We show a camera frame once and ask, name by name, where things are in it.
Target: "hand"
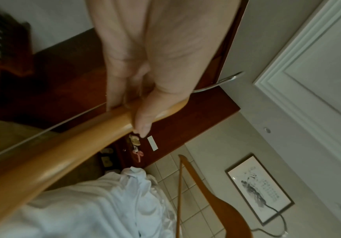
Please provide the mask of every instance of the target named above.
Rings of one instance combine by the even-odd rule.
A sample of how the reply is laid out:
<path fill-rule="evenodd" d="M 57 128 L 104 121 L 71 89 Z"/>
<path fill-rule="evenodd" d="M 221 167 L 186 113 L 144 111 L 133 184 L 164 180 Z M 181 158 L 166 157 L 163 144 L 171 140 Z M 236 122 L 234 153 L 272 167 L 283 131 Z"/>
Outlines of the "hand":
<path fill-rule="evenodd" d="M 239 0 L 86 0 L 102 40 L 107 109 L 148 93 L 134 132 L 187 98 L 224 38 Z"/>

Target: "wall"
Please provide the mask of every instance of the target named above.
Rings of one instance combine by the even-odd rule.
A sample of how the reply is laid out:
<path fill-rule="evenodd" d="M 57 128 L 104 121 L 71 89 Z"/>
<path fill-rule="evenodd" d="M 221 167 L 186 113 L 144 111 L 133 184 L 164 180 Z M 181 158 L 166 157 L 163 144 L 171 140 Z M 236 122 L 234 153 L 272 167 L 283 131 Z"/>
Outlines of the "wall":
<path fill-rule="evenodd" d="M 250 153 L 257 156 L 295 202 L 283 213 L 288 237 L 341 238 L 339 220 L 240 113 L 187 142 L 186 146 L 215 195 L 234 206 L 252 229 L 260 227 L 260 223 L 225 174 L 227 168 Z M 282 232 L 283 223 L 277 218 L 265 229 L 278 234 Z M 260 237 L 268 236 L 254 233 L 254 238 Z"/>
<path fill-rule="evenodd" d="M 0 0 L 0 10 L 30 23 L 34 52 L 93 27 L 84 0 Z"/>
<path fill-rule="evenodd" d="M 221 78 L 245 71 L 224 85 L 242 115 L 341 220 L 341 164 L 254 85 L 271 60 L 307 20 L 320 0 L 251 0 Z M 263 128 L 272 133 L 267 134 Z"/>

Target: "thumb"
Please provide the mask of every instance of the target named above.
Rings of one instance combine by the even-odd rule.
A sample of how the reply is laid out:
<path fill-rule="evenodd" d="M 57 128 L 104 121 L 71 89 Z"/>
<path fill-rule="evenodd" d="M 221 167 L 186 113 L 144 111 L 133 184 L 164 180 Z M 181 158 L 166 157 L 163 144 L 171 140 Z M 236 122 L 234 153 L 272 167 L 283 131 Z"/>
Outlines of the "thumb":
<path fill-rule="evenodd" d="M 135 115 L 134 131 L 144 138 L 151 130 L 152 122 L 162 111 L 186 99 L 188 94 L 173 94 L 155 88 L 142 102 Z"/>

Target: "picture frame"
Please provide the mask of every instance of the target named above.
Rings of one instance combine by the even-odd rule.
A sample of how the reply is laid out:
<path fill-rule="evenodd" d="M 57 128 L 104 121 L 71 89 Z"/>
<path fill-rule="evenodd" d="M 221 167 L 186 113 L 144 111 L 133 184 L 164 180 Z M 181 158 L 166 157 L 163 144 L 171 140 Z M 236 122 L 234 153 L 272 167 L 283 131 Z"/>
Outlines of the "picture frame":
<path fill-rule="evenodd" d="M 262 226 L 295 204 L 254 154 L 232 165 L 225 173 Z"/>

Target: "white sticker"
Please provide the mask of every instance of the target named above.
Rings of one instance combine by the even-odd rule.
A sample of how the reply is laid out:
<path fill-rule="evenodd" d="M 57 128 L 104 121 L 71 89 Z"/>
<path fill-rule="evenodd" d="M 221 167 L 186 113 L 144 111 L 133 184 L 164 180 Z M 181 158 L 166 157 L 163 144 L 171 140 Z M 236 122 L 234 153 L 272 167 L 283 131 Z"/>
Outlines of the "white sticker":
<path fill-rule="evenodd" d="M 147 137 L 147 140 L 150 143 L 153 151 L 158 149 L 158 146 L 156 145 L 155 140 L 152 136 Z"/>

